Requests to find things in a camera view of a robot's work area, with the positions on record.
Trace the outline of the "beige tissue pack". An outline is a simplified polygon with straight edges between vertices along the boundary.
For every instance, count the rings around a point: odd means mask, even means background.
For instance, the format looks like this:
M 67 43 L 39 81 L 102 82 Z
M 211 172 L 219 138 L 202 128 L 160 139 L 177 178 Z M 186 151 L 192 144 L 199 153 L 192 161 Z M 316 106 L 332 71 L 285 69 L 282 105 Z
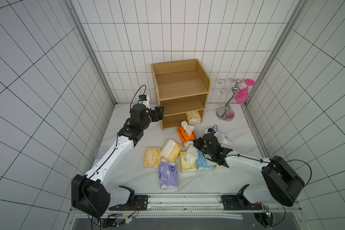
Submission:
M 187 112 L 185 113 L 185 115 L 186 115 L 186 121 L 188 122 L 189 125 L 198 124 L 198 123 L 201 123 L 202 121 L 199 111 Z
M 168 139 L 167 143 L 161 151 L 161 157 L 175 163 L 182 148 L 183 146 L 179 143 L 175 142 L 172 139 Z

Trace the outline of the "wooden three-tier shelf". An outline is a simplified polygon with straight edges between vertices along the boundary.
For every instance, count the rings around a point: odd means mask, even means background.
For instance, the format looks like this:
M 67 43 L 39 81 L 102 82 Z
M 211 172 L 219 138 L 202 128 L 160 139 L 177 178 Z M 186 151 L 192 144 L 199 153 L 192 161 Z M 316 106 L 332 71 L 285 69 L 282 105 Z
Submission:
M 162 130 L 180 126 L 192 111 L 203 120 L 212 80 L 198 59 L 153 63 L 151 72 L 157 105 L 164 107 Z

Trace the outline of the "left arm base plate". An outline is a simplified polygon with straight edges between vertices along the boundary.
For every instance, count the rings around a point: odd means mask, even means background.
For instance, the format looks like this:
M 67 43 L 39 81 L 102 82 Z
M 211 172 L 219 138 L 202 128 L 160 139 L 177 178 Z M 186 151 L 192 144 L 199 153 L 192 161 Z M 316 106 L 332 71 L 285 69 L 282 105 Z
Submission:
M 148 195 L 134 195 L 126 204 L 109 207 L 109 211 L 146 211 L 148 205 Z

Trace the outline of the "blue tissue pack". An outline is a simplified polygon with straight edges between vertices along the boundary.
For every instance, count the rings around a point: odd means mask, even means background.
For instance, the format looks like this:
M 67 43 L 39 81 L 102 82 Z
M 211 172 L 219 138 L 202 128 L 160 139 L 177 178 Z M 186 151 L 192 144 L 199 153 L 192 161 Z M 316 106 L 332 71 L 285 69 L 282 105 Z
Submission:
M 204 157 L 201 151 L 198 151 L 198 159 L 196 162 L 198 170 L 213 170 L 215 168 L 215 165 L 209 164 L 209 161 Z

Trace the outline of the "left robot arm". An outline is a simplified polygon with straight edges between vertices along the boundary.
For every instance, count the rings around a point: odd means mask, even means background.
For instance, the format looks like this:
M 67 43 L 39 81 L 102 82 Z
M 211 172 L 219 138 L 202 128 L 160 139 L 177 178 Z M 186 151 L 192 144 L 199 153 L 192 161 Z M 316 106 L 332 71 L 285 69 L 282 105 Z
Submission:
M 143 137 L 151 122 L 164 118 L 164 107 L 148 108 L 142 103 L 134 104 L 130 117 L 117 133 L 108 152 L 85 175 L 75 175 L 71 181 L 71 206 L 96 219 L 114 207 L 132 208 L 135 191 L 126 186 L 107 188 L 117 164 Z

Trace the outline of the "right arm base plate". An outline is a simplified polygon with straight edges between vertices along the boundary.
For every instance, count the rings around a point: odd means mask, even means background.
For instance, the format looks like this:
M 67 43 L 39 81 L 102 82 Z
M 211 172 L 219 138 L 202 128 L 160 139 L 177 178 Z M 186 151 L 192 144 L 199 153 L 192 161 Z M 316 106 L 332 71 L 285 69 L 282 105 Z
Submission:
M 220 201 L 224 210 L 254 211 L 263 209 L 261 205 L 247 201 L 243 195 L 222 195 Z

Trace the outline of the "white purple tissue pack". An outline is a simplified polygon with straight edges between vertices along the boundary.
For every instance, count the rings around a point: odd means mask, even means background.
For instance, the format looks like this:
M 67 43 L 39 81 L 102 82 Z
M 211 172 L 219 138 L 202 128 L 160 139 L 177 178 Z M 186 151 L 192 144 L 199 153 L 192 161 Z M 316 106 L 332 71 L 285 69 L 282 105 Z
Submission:
M 219 129 L 217 129 L 215 135 L 214 135 L 219 144 L 222 146 L 222 147 L 229 147 L 231 146 L 232 144 L 229 142 L 229 138 L 223 133 L 221 132 Z

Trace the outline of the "orange-yellow tissue pack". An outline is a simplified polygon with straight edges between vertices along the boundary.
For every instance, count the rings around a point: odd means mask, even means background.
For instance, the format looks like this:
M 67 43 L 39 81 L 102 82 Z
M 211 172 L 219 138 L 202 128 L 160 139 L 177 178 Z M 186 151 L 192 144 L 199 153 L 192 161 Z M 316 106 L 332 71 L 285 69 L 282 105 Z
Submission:
M 157 168 L 161 163 L 161 148 L 148 147 L 143 160 L 144 168 Z

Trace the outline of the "orange tissue pack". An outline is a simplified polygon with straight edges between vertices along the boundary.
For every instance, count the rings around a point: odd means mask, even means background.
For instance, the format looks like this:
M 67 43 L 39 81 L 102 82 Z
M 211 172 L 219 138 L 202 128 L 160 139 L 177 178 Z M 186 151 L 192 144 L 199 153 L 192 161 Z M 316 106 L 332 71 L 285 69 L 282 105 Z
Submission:
M 194 133 L 194 127 L 189 125 L 187 121 L 181 122 L 181 125 L 177 129 L 178 135 L 185 145 L 189 141 L 194 141 L 197 137 Z

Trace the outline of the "yellow-green tissue pack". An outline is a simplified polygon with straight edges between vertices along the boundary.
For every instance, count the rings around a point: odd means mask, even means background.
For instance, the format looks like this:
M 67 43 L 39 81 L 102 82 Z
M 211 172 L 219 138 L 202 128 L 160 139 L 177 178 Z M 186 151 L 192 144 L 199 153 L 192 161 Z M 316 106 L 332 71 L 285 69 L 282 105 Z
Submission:
M 198 150 L 191 146 L 186 151 L 180 152 L 181 172 L 193 173 L 197 171 Z

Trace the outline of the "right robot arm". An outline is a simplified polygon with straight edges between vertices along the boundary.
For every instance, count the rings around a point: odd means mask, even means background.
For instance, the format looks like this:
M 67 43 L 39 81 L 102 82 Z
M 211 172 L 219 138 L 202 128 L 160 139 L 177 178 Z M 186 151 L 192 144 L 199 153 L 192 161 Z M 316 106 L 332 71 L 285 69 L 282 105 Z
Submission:
M 262 177 L 259 185 L 244 185 L 239 194 L 250 203 L 274 202 L 291 207 L 302 189 L 304 180 L 279 156 L 256 158 L 220 145 L 213 133 L 193 140 L 193 146 L 204 154 L 207 160 L 226 168 L 236 168 Z

